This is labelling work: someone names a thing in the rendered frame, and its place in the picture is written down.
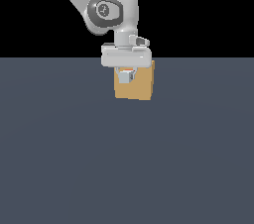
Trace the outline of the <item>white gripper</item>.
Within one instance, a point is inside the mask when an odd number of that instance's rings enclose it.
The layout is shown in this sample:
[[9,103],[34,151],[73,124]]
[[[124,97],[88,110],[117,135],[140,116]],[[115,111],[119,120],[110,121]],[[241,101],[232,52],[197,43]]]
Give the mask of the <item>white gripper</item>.
[[[101,47],[101,64],[108,67],[116,67],[120,83],[129,83],[135,79],[137,67],[150,67],[152,64],[152,52],[146,47],[133,47],[131,50],[118,49],[115,46],[103,45]],[[129,73],[120,71],[119,67],[133,67]]]

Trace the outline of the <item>tan box with hole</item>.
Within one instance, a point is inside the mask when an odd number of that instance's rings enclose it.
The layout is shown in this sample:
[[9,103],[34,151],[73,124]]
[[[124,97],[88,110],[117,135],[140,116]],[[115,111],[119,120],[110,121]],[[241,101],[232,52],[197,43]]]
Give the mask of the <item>tan box with hole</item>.
[[114,72],[114,90],[116,98],[150,100],[153,94],[155,62],[148,68],[138,67],[135,78],[129,83],[120,83]]

